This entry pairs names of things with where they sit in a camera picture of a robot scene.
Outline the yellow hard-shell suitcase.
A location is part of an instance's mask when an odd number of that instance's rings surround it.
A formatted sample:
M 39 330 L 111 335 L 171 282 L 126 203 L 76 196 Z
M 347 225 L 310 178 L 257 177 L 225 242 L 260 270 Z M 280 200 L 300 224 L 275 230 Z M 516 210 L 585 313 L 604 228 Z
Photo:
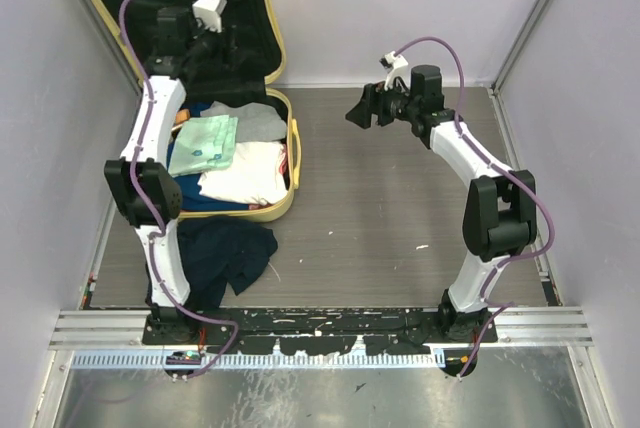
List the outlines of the yellow hard-shell suitcase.
M 168 8 L 190 8 L 193 0 L 90 0 L 110 30 L 126 60 L 143 84 L 135 61 L 149 65 L 156 52 L 160 28 L 158 14 Z M 184 83 L 184 104 L 221 101 L 231 107 L 248 102 L 264 102 L 276 109 L 287 123 L 288 166 L 285 180 L 288 193 L 270 207 L 250 211 L 224 212 L 253 222 L 271 222 L 290 208 L 299 187 L 302 146 L 290 100 L 271 88 L 286 64 L 282 36 L 270 0 L 227 0 L 222 14 L 223 31 L 237 28 L 238 65 L 229 68 L 214 63 L 189 71 Z

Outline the grey garment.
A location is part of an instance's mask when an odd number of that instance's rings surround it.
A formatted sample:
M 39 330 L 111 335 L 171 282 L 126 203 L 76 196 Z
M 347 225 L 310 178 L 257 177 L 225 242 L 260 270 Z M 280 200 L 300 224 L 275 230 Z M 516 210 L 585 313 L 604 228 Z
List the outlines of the grey garment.
M 214 102 L 203 110 L 201 117 L 228 115 L 237 119 L 236 142 L 275 142 L 287 137 L 287 123 L 270 105 L 252 102 L 240 107 L 230 107 Z

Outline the pink patterned garment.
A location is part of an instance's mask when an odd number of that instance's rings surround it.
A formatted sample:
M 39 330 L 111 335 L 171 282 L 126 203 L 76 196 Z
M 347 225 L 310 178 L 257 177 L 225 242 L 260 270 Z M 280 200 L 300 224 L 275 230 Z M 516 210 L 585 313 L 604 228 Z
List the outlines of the pink patterned garment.
M 285 179 L 285 173 L 286 173 L 286 171 L 287 171 L 287 166 L 288 166 L 288 154 L 287 154 L 287 165 L 286 165 L 286 168 L 284 169 L 284 179 Z M 266 205 L 266 206 L 260 206 L 260 205 L 249 205 L 250 209 L 249 209 L 248 211 L 250 211 L 250 210 L 257 210 L 257 209 L 262 209 L 262 208 L 267 208 L 267 207 L 270 207 L 270 206 L 272 206 L 272 205 Z

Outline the mint green floral cloth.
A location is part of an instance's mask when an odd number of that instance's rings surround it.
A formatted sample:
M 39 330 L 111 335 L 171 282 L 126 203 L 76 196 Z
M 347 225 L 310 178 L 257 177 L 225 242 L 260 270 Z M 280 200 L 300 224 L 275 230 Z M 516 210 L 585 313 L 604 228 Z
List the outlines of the mint green floral cloth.
M 169 158 L 173 177 L 228 168 L 236 147 L 238 118 L 229 115 L 192 118 L 180 129 Z

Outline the white garment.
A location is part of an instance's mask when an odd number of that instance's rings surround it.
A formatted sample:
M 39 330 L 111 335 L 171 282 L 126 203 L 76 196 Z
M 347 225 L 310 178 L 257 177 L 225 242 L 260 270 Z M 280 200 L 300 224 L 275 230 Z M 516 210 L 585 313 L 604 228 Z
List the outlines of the white garment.
M 200 176 L 200 194 L 239 204 L 276 204 L 288 192 L 284 179 L 286 165 L 286 145 L 281 142 L 237 143 L 229 167 Z

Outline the blue garment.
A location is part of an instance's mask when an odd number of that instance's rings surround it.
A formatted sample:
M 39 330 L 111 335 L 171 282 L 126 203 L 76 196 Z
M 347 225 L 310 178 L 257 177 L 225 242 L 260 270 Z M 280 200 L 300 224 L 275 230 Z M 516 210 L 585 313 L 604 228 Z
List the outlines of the blue garment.
M 210 103 L 198 102 L 186 104 L 184 107 L 189 111 L 191 118 L 199 117 L 201 113 L 211 106 Z M 173 140 L 167 149 L 167 168 L 171 161 L 173 151 Z M 227 212 L 227 211 L 248 211 L 248 204 L 234 203 L 209 198 L 200 194 L 198 181 L 200 174 L 190 174 L 174 177 L 182 192 L 182 210 L 188 212 Z

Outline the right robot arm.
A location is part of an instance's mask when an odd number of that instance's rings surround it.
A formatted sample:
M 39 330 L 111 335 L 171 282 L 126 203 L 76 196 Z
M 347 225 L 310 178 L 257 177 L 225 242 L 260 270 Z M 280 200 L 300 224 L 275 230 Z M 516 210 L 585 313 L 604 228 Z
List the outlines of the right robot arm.
M 453 284 L 443 293 L 436 325 L 444 338 L 464 341 L 489 317 L 489 295 L 508 260 L 537 236 L 535 179 L 501 163 L 470 133 L 459 113 L 446 107 L 439 67 L 418 65 L 410 79 L 395 75 L 364 86 L 346 120 L 368 129 L 395 120 L 441 157 L 467 189 L 462 236 L 467 249 Z

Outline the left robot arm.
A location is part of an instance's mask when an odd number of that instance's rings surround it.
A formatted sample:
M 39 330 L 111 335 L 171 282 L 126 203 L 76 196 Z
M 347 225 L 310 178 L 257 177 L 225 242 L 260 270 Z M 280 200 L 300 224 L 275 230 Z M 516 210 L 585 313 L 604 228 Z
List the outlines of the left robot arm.
M 141 106 L 129 141 L 104 175 L 116 206 L 134 228 L 146 257 L 151 283 L 152 321 L 178 344 L 194 341 L 201 324 L 217 325 L 236 337 L 238 325 L 197 314 L 186 303 L 190 287 L 178 246 L 179 185 L 167 169 L 175 116 L 186 99 L 192 67 L 206 59 L 222 32 L 219 8 L 168 8 L 158 14 L 156 52 L 149 65 L 134 63 L 143 81 Z

